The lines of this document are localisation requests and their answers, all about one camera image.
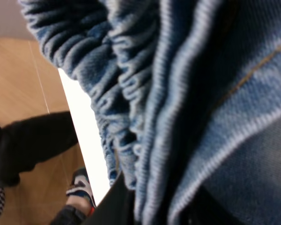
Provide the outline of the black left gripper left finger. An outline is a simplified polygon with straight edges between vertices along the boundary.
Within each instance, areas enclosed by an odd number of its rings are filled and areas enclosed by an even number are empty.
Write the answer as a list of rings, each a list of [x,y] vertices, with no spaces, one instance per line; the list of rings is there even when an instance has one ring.
[[[135,192],[125,185],[121,173],[84,225],[134,225]]]

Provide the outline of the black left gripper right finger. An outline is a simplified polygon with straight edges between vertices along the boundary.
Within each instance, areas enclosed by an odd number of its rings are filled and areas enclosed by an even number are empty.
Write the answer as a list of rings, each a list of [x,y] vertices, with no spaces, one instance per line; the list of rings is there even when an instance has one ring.
[[[192,201],[180,214],[181,225],[243,225],[226,211],[204,188],[200,187]]]

